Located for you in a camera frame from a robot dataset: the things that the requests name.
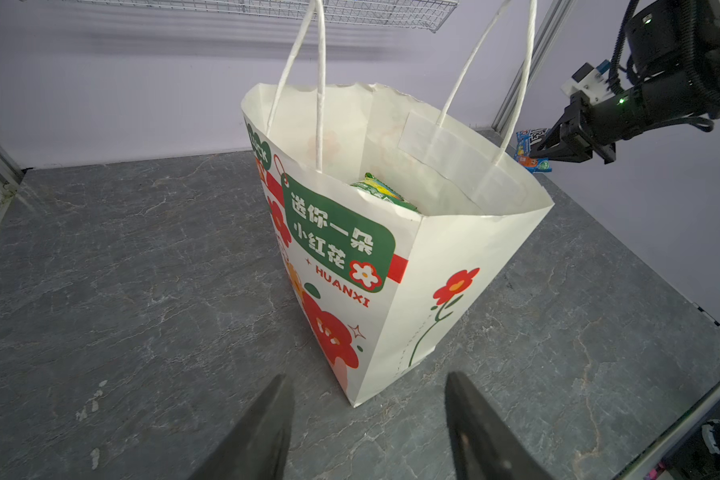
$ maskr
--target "wire rack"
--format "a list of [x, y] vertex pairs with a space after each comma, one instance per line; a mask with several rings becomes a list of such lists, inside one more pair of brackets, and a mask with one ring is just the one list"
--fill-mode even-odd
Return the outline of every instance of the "wire rack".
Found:
[[[303, 18], [309, 0], [68, 0], [102, 5]], [[458, 0], [325, 0], [326, 22], [426, 28], [436, 32]]]

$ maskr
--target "white spot on countertop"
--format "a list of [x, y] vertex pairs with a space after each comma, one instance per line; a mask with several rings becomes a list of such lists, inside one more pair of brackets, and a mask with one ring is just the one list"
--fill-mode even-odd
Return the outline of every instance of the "white spot on countertop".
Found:
[[90, 469], [96, 470], [99, 467], [99, 457], [101, 456], [101, 451], [98, 448], [94, 448], [90, 451]]

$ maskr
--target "gray marble countertop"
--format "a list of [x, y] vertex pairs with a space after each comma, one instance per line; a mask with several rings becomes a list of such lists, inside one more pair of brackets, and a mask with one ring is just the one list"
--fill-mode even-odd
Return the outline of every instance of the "gray marble countertop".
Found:
[[286, 477], [453, 478], [465, 371], [558, 479], [616, 474], [720, 379], [720, 331], [546, 178], [539, 228], [359, 408], [280, 260], [250, 153], [31, 170], [0, 228], [0, 478], [183, 480], [278, 372]]

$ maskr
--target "green label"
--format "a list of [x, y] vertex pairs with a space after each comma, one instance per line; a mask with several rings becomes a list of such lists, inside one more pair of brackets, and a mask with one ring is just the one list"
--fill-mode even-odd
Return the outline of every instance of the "green label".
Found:
[[254, 133], [250, 125], [246, 124], [246, 126], [248, 127], [248, 136], [251, 139], [253, 154], [262, 163], [264, 170], [269, 170], [272, 166], [272, 150], [269, 148], [269, 144], [265, 141], [261, 141], [259, 139], [259, 134]]
[[334, 274], [368, 292], [384, 287], [394, 255], [394, 236], [383, 225], [282, 175], [286, 223], [291, 235]]

